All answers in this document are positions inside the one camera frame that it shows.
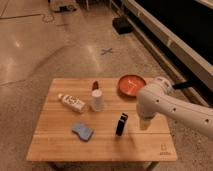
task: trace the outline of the floor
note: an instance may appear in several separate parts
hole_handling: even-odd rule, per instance
[[[25,157],[53,78],[168,78],[132,33],[115,32],[115,16],[101,2],[89,12],[52,14],[45,0],[0,0],[0,171],[52,170]],[[179,159],[155,170],[213,170],[213,142],[173,120],[169,125]],[[73,163],[65,170],[139,169],[141,163]]]

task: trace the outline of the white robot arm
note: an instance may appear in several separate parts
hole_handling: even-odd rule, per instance
[[[157,77],[139,91],[137,113],[142,127],[147,129],[149,125],[147,123],[158,112],[213,140],[213,109],[168,96],[172,90],[172,85],[166,78]]]

